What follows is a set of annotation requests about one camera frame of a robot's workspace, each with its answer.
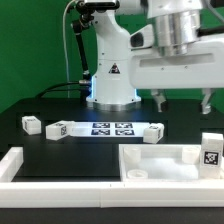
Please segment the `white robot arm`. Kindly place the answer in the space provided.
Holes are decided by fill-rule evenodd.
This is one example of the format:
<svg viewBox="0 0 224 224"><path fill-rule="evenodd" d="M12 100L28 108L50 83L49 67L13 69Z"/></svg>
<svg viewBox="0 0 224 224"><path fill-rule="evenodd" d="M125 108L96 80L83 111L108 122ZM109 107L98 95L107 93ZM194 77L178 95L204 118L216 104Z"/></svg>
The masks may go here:
<svg viewBox="0 0 224 224"><path fill-rule="evenodd" d="M224 31L200 27L203 0L79 0L82 28L96 31L98 67L90 107L126 110L149 89L158 108L167 89L200 89L202 112L224 88Z"/></svg>

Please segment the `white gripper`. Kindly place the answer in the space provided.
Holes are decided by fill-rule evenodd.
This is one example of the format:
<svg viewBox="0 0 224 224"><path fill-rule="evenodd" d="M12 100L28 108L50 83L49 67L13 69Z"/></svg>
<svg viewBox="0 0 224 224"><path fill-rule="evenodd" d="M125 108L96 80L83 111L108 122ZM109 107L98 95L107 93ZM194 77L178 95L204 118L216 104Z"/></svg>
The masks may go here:
<svg viewBox="0 0 224 224"><path fill-rule="evenodd" d="M167 109L161 89L203 89L201 111L209 114L212 88L224 87L224 33L158 24L155 34L157 46L133 52L130 83L137 89L151 89L159 112Z"/></svg>

